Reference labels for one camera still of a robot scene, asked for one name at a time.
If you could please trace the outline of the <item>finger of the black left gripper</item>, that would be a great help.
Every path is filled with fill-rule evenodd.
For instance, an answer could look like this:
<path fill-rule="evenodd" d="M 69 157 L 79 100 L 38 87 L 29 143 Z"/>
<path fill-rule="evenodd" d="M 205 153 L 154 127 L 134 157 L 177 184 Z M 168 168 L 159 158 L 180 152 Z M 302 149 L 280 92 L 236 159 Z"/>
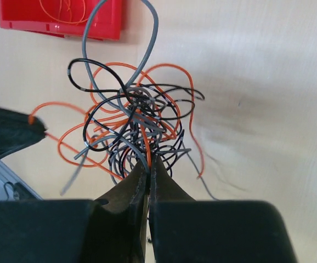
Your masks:
<path fill-rule="evenodd" d="M 32 146 L 46 137 L 43 122 L 29 115 L 0 108 L 0 159 Z"/>

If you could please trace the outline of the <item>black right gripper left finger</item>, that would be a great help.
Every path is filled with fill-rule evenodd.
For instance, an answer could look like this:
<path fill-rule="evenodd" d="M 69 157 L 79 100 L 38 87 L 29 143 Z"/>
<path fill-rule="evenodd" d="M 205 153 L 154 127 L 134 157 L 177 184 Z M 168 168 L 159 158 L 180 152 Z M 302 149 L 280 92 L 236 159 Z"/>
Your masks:
<path fill-rule="evenodd" d="M 0 201 L 0 262 L 144 262 L 141 163 L 95 200 Z"/>

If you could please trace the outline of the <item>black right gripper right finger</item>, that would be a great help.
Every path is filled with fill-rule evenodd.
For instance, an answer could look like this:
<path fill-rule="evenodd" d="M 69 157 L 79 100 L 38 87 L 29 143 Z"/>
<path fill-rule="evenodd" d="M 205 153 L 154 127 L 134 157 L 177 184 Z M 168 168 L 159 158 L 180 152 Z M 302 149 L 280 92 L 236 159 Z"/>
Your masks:
<path fill-rule="evenodd" d="M 265 201 L 197 201 L 152 159 L 149 225 L 157 262 L 296 262 L 279 211 Z"/>

